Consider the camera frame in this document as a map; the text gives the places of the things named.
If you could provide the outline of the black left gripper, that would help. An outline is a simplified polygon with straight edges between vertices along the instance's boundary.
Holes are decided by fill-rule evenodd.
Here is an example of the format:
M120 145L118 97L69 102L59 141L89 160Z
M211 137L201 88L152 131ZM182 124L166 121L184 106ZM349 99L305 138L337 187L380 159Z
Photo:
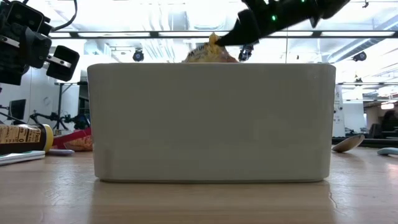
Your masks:
M80 54L66 46L58 45L53 55L49 55L52 44L50 38L32 31L30 28L24 34L24 65L20 61L19 49L3 42L4 38L20 41L23 26L12 23L1 29L1 83L19 86L22 76L29 66L42 68L49 63L46 75L57 80L68 82L72 79Z

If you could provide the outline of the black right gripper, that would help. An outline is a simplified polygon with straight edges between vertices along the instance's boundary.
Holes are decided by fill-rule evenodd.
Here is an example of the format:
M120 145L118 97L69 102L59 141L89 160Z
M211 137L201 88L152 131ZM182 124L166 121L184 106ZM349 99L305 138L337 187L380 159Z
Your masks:
M238 16L238 31L232 30L220 37L216 45L225 47L256 43L259 37L286 29L314 15L314 1L311 0L245 0L243 3L248 10Z

